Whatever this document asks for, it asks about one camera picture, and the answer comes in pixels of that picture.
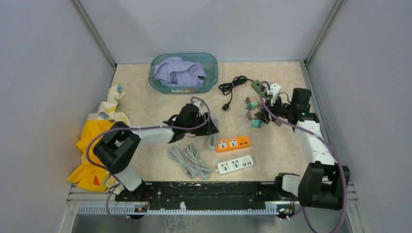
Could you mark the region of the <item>green power strip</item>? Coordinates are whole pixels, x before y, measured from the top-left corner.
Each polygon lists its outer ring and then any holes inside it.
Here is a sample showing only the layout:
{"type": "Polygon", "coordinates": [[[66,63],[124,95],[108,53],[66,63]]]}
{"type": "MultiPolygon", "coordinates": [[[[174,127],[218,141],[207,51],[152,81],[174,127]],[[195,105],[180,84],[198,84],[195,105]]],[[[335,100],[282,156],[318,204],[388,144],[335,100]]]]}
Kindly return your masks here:
{"type": "Polygon", "coordinates": [[[267,95],[266,88],[261,85],[261,81],[254,80],[251,84],[251,87],[257,94],[261,94],[264,100],[269,100],[271,96],[267,95]]]}

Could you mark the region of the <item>orange power strip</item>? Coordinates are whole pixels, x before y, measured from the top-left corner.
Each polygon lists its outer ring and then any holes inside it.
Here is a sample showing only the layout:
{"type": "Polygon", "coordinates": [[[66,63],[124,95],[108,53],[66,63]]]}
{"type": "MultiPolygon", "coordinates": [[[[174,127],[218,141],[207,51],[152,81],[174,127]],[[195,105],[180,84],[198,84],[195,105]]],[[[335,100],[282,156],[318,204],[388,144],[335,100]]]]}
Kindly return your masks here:
{"type": "Polygon", "coordinates": [[[216,152],[229,152],[241,150],[251,146],[251,141],[248,136],[239,136],[229,139],[221,139],[216,146],[216,152]]]}

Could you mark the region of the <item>white power strip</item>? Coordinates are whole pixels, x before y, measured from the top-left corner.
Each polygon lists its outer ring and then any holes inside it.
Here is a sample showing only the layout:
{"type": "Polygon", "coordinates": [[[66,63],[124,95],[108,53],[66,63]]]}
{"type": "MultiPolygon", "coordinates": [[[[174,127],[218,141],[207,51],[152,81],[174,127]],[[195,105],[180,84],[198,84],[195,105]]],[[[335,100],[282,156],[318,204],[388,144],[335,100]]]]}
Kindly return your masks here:
{"type": "Polygon", "coordinates": [[[254,161],[251,155],[246,155],[237,159],[228,160],[218,163],[218,172],[220,174],[227,174],[230,172],[238,171],[254,165],[254,161]]]}

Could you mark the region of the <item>teal usb plug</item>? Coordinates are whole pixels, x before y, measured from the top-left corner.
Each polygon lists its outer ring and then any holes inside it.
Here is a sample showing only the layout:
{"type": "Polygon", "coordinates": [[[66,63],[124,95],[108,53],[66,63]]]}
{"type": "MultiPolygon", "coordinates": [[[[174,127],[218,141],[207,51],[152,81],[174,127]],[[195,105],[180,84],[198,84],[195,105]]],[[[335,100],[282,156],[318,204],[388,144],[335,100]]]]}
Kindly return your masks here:
{"type": "Polygon", "coordinates": [[[252,119],[251,120],[251,127],[252,128],[260,128],[262,125],[262,121],[260,119],[252,119]]]}

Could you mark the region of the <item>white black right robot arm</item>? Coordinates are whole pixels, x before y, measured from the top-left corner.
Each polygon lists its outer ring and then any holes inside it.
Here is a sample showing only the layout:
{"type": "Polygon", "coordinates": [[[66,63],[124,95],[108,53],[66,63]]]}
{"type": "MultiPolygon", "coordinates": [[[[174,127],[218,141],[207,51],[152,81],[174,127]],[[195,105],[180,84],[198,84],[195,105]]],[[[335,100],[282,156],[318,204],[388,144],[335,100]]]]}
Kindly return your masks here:
{"type": "Polygon", "coordinates": [[[342,209],[350,171],[347,166],[339,166],[322,136],[318,116],[310,112],[311,91],[294,88],[289,103],[282,102],[281,87],[277,84],[261,86],[257,92],[262,106],[255,116],[265,124],[279,121],[290,125],[308,162],[303,176],[280,173],[276,177],[275,197],[286,200],[293,194],[304,207],[342,209]]]}

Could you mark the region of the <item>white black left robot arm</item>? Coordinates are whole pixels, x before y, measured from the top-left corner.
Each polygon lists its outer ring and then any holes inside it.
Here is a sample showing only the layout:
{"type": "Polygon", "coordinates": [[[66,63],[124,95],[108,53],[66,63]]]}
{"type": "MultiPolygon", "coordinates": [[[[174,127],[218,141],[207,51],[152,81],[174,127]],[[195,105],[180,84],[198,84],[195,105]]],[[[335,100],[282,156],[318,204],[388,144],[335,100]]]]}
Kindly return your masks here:
{"type": "Polygon", "coordinates": [[[200,106],[188,103],[178,114],[159,125],[129,127],[121,121],[116,122],[97,137],[98,142],[91,150],[102,166],[126,188],[126,194],[132,200],[139,201],[144,198],[146,188],[131,165],[132,157],[139,147],[174,143],[186,134],[209,136],[218,132],[209,112],[203,112],[200,106]]]}

